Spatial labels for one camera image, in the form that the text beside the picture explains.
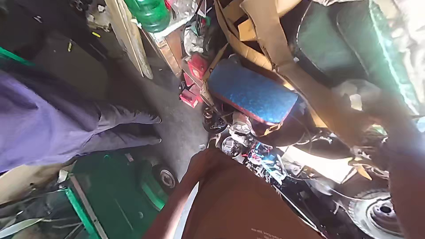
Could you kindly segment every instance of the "cart wheel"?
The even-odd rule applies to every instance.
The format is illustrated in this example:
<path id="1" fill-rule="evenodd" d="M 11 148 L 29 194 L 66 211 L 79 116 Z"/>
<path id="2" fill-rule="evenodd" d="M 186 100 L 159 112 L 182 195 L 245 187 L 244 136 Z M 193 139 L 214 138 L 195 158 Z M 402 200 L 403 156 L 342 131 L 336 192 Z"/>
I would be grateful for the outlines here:
<path id="1" fill-rule="evenodd" d="M 171 169 L 162 164 L 153 166 L 152 174 L 157 182 L 161 185 L 161 188 L 169 195 L 179 184 L 177 177 L 174 176 Z"/>

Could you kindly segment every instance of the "brown cardboard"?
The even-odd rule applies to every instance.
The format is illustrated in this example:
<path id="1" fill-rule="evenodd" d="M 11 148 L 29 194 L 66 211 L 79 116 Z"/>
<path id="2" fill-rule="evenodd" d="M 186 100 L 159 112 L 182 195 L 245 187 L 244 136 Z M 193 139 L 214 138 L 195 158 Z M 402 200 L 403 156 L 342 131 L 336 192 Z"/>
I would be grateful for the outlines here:
<path id="1" fill-rule="evenodd" d="M 276 9 L 277 9 L 278 15 L 280 17 L 285 15 L 287 12 L 293 9 L 300 2 L 301 0 L 276 0 Z M 252 24 L 251 19 L 247 19 L 243 23 L 239 24 L 238 30 L 239 30 L 239 40 L 243 42 L 257 40 L 257 36 L 255 35 L 254 25 Z"/>
<path id="2" fill-rule="evenodd" d="M 272 64 L 270 63 L 269 59 L 267 59 L 267 57 L 265 57 L 260 52 L 250 48 L 249 46 L 241 42 L 239 40 L 239 35 L 235 34 L 234 32 L 234 31 L 237 32 L 236 29 L 230 30 L 229 26 L 233 26 L 233 23 L 234 23 L 230 19 L 234 19 L 235 17 L 232 17 L 232 18 L 225 17 L 223 14 L 223 8 L 218 0 L 214 0 L 214 6 L 215 6 L 216 14 L 217 14 L 218 23 L 220 24 L 220 27 L 223 30 L 224 34 L 226 35 L 227 41 L 232 46 L 233 50 L 237 52 L 238 54 L 240 54 L 241 56 L 247 58 L 249 61 L 255 63 L 256 65 L 261 66 L 267 70 L 271 70 Z M 236 7 L 238 6 L 235 4 L 233 5 L 229 4 L 226 8 L 228 12 L 234 12 L 231 10 L 236 9 Z"/>
<path id="3" fill-rule="evenodd" d="M 298 90 L 309 107 L 343 142 L 349 146 L 361 145 L 362 123 L 366 121 L 365 116 L 361 113 L 355 114 L 351 108 L 346 108 L 330 89 L 319 84 L 294 63 L 275 2 L 244 0 L 241 8 L 252 20 L 258 43 L 269 61 L 273 62 L 273 69 L 278 75 Z"/>

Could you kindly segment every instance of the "green water jug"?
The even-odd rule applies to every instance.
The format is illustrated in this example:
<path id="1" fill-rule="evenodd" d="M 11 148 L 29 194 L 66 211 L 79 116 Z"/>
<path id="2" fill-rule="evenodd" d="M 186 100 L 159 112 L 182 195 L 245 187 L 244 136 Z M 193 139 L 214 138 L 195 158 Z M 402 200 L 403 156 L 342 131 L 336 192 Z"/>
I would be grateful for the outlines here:
<path id="1" fill-rule="evenodd" d="M 160 32 L 168 27 L 170 13 L 164 0 L 124 0 L 131 14 L 148 32 Z"/>

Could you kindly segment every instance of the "wooden board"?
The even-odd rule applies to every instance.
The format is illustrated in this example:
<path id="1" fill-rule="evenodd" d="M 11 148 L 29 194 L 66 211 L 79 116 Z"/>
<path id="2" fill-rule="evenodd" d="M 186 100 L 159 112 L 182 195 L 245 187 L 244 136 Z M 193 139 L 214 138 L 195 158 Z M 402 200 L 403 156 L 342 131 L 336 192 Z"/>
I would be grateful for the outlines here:
<path id="1" fill-rule="evenodd" d="M 112 29 L 118 42 L 125 49 L 136 69 L 142 75 L 152 79 L 152 70 L 147 62 L 139 28 L 131 22 L 133 17 L 124 0 L 105 0 L 105 3 L 109 8 Z"/>

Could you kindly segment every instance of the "brown cloth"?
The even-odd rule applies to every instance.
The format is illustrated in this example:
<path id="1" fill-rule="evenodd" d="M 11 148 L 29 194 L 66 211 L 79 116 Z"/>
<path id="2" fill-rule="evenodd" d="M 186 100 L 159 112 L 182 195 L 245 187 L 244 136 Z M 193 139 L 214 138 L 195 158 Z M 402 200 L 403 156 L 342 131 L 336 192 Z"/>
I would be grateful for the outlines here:
<path id="1" fill-rule="evenodd" d="M 182 239 L 321 239 L 264 179 L 223 156 L 200 183 Z"/>

